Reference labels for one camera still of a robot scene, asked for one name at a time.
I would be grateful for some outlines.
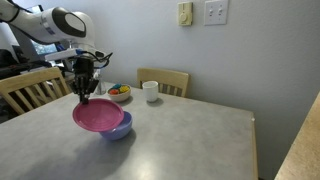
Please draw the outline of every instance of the colorful plate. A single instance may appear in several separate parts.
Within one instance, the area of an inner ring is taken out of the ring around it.
[[[79,103],[72,115],[80,127],[93,132],[112,130],[124,117],[122,108],[107,99],[90,99],[85,105]]]

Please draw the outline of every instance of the purple bowl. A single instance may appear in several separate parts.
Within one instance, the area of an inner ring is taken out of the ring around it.
[[[123,120],[116,128],[109,131],[101,131],[99,133],[105,139],[113,141],[113,140],[121,139],[124,136],[126,136],[130,132],[131,127],[132,127],[132,116],[130,113],[124,111]]]

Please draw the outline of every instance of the white mug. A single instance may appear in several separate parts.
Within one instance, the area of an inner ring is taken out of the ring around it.
[[[148,102],[154,102],[158,99],[158,82],[147,81],[142,84],[144,97]]]

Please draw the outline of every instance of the chair back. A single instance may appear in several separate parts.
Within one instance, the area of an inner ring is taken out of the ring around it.
[[[140,89],[143,82],[157,81],[160,93],[186,97],[190,75],[166,69],[138,68],[137,79]]]
[[[56,67],[0,80],[0,95],[19,115],[69,93]]]

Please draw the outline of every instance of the light switch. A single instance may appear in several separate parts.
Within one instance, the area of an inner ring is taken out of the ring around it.
[[[205,2],[204,25],[227,24],[228,0]]]
[[[192,2],[178,3],[178,24],[180,26],[192,24]]]

